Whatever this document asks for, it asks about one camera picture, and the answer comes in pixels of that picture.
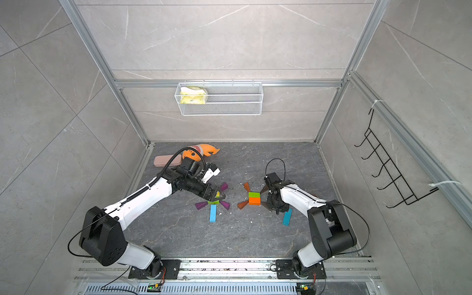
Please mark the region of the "reddish brown wedge block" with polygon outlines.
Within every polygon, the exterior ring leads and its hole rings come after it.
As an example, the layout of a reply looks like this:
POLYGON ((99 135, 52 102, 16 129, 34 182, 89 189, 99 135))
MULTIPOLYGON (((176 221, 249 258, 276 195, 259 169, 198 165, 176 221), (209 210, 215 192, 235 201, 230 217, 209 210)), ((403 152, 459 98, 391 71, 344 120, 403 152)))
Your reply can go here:
POLYGON ((239 203, 239 204, 237 205, 237 207, 238 207, 240 210, 242 210, 242 209, 245 208, 248 204, 249 204, 249 200, 246 200, 246 201, 243 201, 243 202, 239 203))

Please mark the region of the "small teal block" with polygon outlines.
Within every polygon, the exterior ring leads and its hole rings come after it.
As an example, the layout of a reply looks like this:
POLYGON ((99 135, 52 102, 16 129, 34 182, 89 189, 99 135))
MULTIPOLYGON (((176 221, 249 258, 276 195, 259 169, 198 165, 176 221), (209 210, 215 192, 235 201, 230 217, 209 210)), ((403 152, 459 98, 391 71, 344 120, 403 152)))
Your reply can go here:
POLYGON ((290 225, 292 212, 293 212, 292 208, 290 208, 288 211, 285 212, 284 217, 283 217, 283 222, 282 222, 284 226, 290 225))

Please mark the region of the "orange brown wedge block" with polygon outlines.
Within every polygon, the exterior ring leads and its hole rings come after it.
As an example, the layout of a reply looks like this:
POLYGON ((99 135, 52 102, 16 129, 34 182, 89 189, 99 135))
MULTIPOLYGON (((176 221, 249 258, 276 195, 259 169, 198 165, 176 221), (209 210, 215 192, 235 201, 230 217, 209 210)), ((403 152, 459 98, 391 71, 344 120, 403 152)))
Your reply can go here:
POLYGON ((251 192, 249 183, 245 183, 243 187, 246 189, 247 192, 251 192))

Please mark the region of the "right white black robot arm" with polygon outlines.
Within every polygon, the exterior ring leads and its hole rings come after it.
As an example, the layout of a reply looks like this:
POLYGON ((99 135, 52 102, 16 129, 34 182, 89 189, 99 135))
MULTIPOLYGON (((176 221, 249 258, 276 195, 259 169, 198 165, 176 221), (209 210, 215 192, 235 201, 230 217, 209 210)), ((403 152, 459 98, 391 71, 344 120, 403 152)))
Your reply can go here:
POLYGON ((268 191, 267 208, 277 214, 295 208, 308 219, 310 242, 295 252, 290 269, 304 279, 312 274, 321 262, 338 254, 354 254, 364 250, 371 241, 371 229, 366 224, 368 238, 358 250, 348 249, 357 244, 357 237, 345 212, 355 210, 337 200, 323 200, 302 190, 290 180, 282 180, 276 173, 264 177, 268 191))

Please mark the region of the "orange rectangular block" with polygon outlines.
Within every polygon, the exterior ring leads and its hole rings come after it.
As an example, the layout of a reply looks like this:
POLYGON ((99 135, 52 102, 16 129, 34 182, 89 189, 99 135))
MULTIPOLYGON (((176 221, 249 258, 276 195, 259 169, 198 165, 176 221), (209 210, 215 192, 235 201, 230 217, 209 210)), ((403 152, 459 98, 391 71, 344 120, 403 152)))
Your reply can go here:
POLYGON ((250 205, 255 205, 255 206, 260 206, 261 205, 261 199, 259 197, 250 197, 249 198, 249 204, 250 205))

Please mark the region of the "light blue eraser block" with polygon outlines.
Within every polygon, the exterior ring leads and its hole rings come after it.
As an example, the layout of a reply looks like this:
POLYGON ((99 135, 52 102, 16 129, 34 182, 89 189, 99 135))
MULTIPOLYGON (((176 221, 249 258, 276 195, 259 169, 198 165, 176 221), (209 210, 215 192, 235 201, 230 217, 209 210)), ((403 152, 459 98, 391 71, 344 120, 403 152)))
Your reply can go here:
POLYGON ((212 204, 210 206, 210 222, 216 222, 216 212, 217 212, 217 205, 212 204))

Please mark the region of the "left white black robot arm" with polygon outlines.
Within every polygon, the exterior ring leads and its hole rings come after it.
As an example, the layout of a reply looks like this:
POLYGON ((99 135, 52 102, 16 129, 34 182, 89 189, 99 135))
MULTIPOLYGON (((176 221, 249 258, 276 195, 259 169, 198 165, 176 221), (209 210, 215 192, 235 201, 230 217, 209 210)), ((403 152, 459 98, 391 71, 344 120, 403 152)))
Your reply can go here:
POLYGON ((141 270, 149 279, 163 274, 161 256, 149 247, 128 242, 124 231, 143 213, 178 191, 188 191, 205 201, 224 198, 209 180, 220 173, 207 157, 218 153, 211 145, 184 147, 172 155, 162 170, 142 188, 105 208, 91 208, 75 235, 85 258, 103 266, 118 263, 141 270))

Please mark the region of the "purple wedge block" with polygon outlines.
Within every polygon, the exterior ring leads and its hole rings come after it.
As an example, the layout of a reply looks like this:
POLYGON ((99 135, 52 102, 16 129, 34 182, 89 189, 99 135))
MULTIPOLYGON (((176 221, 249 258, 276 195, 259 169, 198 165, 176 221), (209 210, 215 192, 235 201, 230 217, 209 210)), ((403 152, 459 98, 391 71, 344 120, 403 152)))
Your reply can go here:
POLYGON ((197 210, 201 210, 203 209, 204 207, 206 207, 208 205, 208 202, 205 201, 205 202, 199 202, 199 203, 196 203, 195 204, 195 207, 197 210))
POLYGON ((224 192, 224 191, 228 190, 228 188, 229 188, 228 184, 227 184, 227 183, 223 183, 223 184, 221 185, 221 187, 220 187, 220 191, 221 191, 221 192, 224 192))
POLYGON ((229 210, 231 207, 231 204, 225 201, 220 201, 220 205, 222 205, 226 210, 229 210))

